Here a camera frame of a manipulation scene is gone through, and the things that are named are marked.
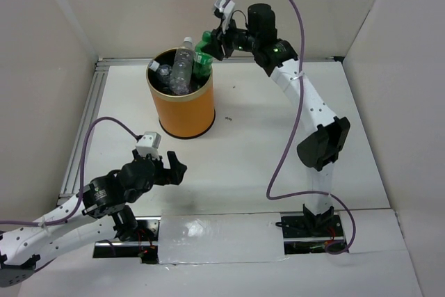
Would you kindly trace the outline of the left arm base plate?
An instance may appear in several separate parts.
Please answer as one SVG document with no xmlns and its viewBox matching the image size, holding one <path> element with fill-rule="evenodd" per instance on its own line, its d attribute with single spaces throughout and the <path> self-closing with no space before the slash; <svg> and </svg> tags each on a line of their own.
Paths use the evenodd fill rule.
<svg viewBox="0 0 445 297">
<path fill-rule="evenodd" d="M 159 263 L 160 216 L 140 216 L 136 218 L 138 227 L 126 240 L 117 238 L 96 242 L 93 259 L 137 259 L 141 264 Z"/>
</svg>

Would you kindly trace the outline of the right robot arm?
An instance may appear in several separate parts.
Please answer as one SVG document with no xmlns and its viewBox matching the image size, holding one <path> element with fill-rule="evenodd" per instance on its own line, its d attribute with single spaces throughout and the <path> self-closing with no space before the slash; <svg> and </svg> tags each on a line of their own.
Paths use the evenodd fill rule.
<svg viewBox="0 0 445 297">
<path fill-rule="evenodd" d="M 332 171 L 346 142 L 350 122 L 346 117 L 338 117 L 325 103 L 300 69 L 300 55 L 288 41 L 277 36 L 275 13 L 268 4 L 256 3 L 248 8 L 245 29 L 237 27 L 232 17 L 234 7 L 233 1 L 216 1 L 213 11 L 220 25 L 212 30 L 203 51 L 219 61 L 229 58 L 234 50 L 251 53 L 255 63 L 297 108 L 296 124 L 303 127 L 305 137 L 297 144 L 296 152 L 306 167 L 309 182 L 303 227 L 306 233 L 318 236 L 334 217 L 330 198 Z"/>
</svg>

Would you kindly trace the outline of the large clear crushed bottle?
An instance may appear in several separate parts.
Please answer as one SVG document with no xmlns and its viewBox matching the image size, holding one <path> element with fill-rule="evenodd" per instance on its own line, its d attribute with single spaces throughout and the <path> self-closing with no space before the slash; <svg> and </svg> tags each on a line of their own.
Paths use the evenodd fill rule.
<svg viewBox="0 0 445 297">
<path fill-rule="evenodd" d="M 168 64 L 160 64 L 156 60 L 152 60 L 148 68 L 155 72 L 156 78 L 159 80 L 163 88 L 170 87 L 170 75 L 172 73 L 172 66 Z"/>
</svg>

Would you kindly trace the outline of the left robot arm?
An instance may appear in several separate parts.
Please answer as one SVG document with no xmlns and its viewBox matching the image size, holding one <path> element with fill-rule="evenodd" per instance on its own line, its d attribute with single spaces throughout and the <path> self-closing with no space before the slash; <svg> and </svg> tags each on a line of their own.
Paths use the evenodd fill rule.
<svg viewBox="0 0 445 297">
<path fill-rule="evenodd" d="M 130 204 L 153 186 L 179 185 L 187 170 L 173 151 L 162 159 L 136 155 L 119 170 L 94 178 L 33 227 L 1 235 L 1 286 L 11 287 L 31 277 L 55 258 L 89 243 L 128 241 L 138 222 Z"/>
</svg>

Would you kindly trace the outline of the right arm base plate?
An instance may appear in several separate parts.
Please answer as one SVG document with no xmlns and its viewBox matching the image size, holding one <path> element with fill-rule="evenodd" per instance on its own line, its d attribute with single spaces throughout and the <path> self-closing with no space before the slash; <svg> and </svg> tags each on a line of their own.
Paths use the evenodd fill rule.
<svg viewBox="0 0 445 297">
<path fill-rule="evenodd" d="M 275 226 L 282 231 L 285 255 L 324 253 L 325 248 L 341 252 L 347 246 L 338 214 L 330 223 L 314 230 L 305 226 L 303 215 L 281 216 Z"/>
</svg>

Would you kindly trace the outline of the green bottle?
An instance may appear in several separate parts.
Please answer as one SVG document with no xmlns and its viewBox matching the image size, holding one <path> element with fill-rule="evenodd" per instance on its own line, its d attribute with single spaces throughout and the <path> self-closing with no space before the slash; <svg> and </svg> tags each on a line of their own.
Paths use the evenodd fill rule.
<svg viewBox="0 0 445 297">
<path fill-rule="evenodd" d="M 211 32 L 204 31 L 201 40 L 195 46 L 193 76 L 201 81 L 207 79 L 212 71 L 213 57 L 202 51 L 211 41 Z"/>
</svg>

